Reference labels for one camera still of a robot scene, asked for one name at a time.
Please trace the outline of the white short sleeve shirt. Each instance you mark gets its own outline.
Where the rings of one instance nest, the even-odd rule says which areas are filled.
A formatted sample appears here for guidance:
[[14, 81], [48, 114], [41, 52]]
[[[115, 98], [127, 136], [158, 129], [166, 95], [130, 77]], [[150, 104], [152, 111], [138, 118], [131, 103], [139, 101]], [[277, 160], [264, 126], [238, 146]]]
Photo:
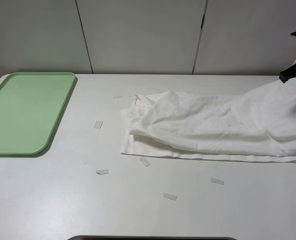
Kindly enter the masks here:
[[211, 161], [296, 161], [296, 78], [243, 95], [166, 91], [122, 111], [124, 155]]

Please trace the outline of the light green plastic tray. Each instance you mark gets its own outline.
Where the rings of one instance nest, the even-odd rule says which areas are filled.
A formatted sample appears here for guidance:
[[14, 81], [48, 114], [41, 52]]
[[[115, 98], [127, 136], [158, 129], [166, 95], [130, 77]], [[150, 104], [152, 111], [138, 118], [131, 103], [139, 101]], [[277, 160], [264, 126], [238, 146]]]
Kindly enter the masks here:
[[0, 157], [48, 151], [71, 98], [71, 72], [16, 72], [0, 83]]

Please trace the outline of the clear tape piece front right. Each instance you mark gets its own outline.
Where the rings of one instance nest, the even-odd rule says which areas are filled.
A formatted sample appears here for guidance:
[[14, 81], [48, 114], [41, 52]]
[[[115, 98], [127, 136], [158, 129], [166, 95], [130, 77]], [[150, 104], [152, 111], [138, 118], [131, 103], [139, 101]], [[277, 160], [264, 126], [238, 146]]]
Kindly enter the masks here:
[[215, 184], [219, 184], [219, 185], [224, 185], [224, 181], [223, 180], [220, 180], [220, 179], [217, 179], [217, 178], [211, 178], [210, 180], [212, 183], [215, 183]]

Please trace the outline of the clear tape piece front centre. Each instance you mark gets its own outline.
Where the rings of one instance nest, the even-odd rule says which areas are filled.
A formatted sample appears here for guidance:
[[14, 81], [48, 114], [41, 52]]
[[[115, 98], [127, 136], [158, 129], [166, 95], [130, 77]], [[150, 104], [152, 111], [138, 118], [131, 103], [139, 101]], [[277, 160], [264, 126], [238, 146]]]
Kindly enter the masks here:
[[164, 193], [163, 197], [172, 201], [176, 201], [177, 200], [177, 196], [176, 195], [172, 195], [172, 194], [168, 194], [168, 193]]

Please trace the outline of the clear tape piece mid left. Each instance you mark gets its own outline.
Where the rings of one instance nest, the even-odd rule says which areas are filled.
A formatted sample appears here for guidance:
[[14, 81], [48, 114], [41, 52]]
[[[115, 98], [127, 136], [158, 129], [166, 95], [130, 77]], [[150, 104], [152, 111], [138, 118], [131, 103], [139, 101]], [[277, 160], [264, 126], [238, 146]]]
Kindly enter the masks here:
[[96, 121], [95, 124], [94, 124], [94, 128], [95, 129], [100, 129], [103, 125], [103, 122], [102, 121]]

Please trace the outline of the clear tape piece front left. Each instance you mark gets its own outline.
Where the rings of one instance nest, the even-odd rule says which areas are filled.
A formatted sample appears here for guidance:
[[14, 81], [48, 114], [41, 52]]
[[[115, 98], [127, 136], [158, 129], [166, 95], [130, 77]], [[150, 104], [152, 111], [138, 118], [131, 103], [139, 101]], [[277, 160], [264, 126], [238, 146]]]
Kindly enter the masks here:
[[97, 175], [107, 175], [109, 173], [109, 170], [108, 169], [98, 169], [96, 171], [96, 174]]

